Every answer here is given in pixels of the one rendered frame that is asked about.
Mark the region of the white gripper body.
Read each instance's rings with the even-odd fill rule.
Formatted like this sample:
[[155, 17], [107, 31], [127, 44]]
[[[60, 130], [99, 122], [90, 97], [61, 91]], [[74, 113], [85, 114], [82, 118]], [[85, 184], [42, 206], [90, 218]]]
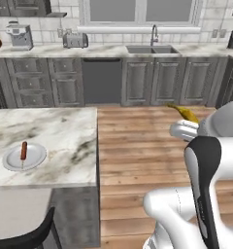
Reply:
[[181, 138], [184, 141], [191, 141], [197, 136], [199, 124], [187, 120], [179, 120], [170, 125], [170, 135]]

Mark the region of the yellow banana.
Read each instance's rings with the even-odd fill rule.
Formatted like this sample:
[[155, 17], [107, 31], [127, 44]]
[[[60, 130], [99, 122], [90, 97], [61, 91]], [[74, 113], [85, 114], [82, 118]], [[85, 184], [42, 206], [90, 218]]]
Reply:
[[173, 103], [168, 103], [167, 106], [177, 110], [185, 120], [191, 121], [197, 124], [199, 123], [199, 120], [197, 119], [197, 117], [194, 115], [194, 113], [191, 110], [185, 107], [182, 107], [182, 106], [175, 105]]

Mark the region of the grey dining counter base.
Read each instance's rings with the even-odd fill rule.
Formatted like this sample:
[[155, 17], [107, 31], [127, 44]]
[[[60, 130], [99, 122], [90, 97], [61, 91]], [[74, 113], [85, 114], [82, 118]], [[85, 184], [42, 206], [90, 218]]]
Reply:
[[97, 187], [41, 189], [47, 209], [55, 208], [54, 223], [62, 249], [99, 247], [100, 200]]

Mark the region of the white round plate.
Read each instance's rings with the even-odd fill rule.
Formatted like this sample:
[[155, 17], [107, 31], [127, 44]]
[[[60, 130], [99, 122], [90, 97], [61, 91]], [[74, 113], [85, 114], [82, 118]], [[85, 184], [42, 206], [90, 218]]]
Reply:
[[40, 165], [47, 156], [47, 150], [44, 146], [35, 143], [27, 143], [26, 160], [21, 168], [21, 145], [8, 149], [2, 159], [3, 166], [10, 171], [26, 171]]

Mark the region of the grey sink cupboard run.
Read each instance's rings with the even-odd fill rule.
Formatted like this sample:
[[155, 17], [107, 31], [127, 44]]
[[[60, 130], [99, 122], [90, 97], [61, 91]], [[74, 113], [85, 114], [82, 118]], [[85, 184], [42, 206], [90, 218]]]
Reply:
[[227, 60], [227, 56], [125, 58], [121, 104], [214, 107]]

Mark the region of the grey double sink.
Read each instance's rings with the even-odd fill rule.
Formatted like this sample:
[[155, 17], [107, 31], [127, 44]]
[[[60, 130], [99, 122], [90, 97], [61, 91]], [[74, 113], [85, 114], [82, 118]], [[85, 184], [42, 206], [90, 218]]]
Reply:
[[177, 54], [178, 51], [172, 46], [127, 46], [126, 49], [129, 53], [159, 53], [159, 54]]

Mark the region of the dark grey dishwasher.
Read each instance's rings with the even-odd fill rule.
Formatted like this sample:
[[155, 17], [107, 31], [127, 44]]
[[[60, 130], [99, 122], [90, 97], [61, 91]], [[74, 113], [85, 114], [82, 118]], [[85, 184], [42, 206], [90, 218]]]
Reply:
[[121, 94], [121, 59], [94, 57], [82, 59], [85, 104], [118, 104]]

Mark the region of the silver tap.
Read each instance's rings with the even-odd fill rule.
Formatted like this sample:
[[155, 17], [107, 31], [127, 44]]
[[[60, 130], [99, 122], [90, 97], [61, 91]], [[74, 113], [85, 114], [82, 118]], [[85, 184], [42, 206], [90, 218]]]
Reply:
[[158, 42], [158, 32], [157, 26], [154, 24], [151, 30], [150, 46], [152, 47], [154, 43]]

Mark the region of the white framed window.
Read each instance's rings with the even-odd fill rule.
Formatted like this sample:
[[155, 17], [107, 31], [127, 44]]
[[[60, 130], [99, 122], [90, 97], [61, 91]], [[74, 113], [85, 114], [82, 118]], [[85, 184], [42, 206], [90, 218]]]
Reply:
[[199, 33], [203, 0], [80, 0], [87, 34]]

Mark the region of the silver toaster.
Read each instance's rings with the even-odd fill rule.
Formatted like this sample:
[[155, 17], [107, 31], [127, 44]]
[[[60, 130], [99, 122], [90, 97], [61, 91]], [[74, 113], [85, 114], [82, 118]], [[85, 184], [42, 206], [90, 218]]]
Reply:
[[63, 35], [63, 47], [71, 48], [87, 48], [88, 37], [85, 33], [65, 33]]

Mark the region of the grey drawer cupboard run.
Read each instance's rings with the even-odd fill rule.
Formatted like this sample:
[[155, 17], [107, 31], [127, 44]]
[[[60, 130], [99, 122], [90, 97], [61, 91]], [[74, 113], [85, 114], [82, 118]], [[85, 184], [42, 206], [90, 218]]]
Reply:
[[8, 108], [84, 106], [76, 57], [0, 57], [0, 85]]

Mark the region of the brown sausage on stick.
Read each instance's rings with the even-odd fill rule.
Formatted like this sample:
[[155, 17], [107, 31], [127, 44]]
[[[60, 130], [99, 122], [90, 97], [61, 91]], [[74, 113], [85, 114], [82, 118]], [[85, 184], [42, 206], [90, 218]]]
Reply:
[[26, 160], [27, 155], [27, 142], [23, 141], [21, 144], [21, 154], [20, 154], [20, 160], [21, 160], [21, 168], [23, 169], [23, 163]]

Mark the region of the black chair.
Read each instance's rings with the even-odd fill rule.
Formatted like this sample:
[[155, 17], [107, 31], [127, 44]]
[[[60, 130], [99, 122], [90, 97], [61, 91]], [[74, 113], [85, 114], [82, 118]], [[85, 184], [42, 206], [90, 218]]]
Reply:
[[0, 239], [0, 249], [44, 249], [44, 241], [52, 233], [57, 249], [63, 249], [54, 222], [55, 208], [51, 207], [41, 225], [23, 235]]

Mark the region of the silver coffee machine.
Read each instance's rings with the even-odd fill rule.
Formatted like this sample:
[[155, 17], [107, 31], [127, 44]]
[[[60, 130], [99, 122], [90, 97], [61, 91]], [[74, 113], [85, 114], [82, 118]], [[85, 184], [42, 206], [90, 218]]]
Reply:
[[11, 36], [15, 50], [30, 51], [33, 49], [32, 32], [29, 24], [19, 24], [12, 20], [6, 26], [6, 33]]

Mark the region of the dark grey wall cupboard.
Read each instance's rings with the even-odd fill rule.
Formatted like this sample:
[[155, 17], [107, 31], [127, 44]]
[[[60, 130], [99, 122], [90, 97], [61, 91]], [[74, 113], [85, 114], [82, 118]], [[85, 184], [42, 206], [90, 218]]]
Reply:
[[50, 0], [0, 0], [0, 17], [46, 17]]

